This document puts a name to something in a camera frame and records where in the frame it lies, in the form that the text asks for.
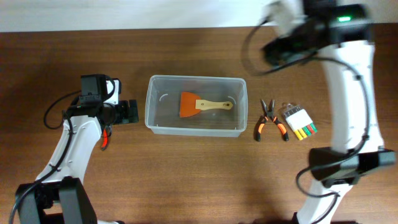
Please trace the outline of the orange scraper wooden handle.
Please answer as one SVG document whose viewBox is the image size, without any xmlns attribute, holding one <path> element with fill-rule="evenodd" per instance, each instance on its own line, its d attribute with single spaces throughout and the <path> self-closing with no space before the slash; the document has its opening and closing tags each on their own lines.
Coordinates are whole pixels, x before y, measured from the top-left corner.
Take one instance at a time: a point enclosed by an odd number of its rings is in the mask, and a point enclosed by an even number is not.
<svg viewBox="0 0 398 224">
<path fill-rule="evenodd" d="M 206 110 L 230 110 L 232 107 L 230 101 L 208 101 L 194 93 L 183 91 L 180 96 L 179 115 L 181 118 L 187 118 Z"/>
</svg>

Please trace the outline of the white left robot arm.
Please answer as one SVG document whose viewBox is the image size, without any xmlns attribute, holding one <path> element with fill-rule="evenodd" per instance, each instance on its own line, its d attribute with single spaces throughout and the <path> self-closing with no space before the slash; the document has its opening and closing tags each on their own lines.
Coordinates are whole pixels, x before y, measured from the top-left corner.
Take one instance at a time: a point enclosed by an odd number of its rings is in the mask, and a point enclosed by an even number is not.
<svg viewBox="0 0 398 224">
<path fill-rule="evenodd" d="M 83 180 L 97 142 L 105 150 L 114 125 L 139 120 L 136 100 L 119 100 L 121 92 L 117 78 L 81 76 L 80 90 L 62 113 L 60 140 L 35 181 L 16 190 L 9 223 L 15 217 L 21 223 L 100 223 Z"/>
</svg>

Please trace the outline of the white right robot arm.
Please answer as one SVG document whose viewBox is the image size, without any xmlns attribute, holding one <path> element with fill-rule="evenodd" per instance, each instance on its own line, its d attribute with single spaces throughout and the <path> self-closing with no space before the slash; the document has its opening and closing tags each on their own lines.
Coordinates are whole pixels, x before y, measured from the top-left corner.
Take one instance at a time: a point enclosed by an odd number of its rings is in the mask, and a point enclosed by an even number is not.
<svg viewBox="0 0 398 224">
<path fill-rule="evenodd" d="M 272 1 L 266 19 L 279 36 L 267 44 L 265 60 L 273 71 L 320 61 L 330 92 L 332 144 L 313 148 L 307 171 L 313 179 L 294 223 L 330 223 L 339 203 L 360 178 L 396 163 L 384 147 L 373 86 L 372 19 L 362 4 L 304 1 L 303 12 Z"/>
</svg>

